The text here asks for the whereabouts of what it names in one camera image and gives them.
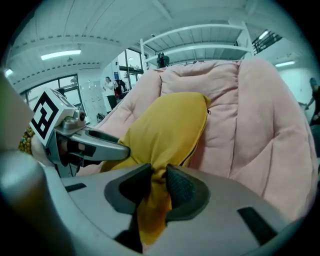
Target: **metal shelf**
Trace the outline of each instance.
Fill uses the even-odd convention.
[[[141,52],[144,56],[144,47],[152,49],[156,54],[163,52],[170,57],[170,65],[193,61],[239,60],[246,53],[253,55],[251,43],[247,47],[237,44],[243,31],[247,32],[245,26],[232,24],[202,24],[181,27],[146,41],[141,39]],[[157,65],[157,55],[148,59],[143,58],[144,70],[146,62]]]

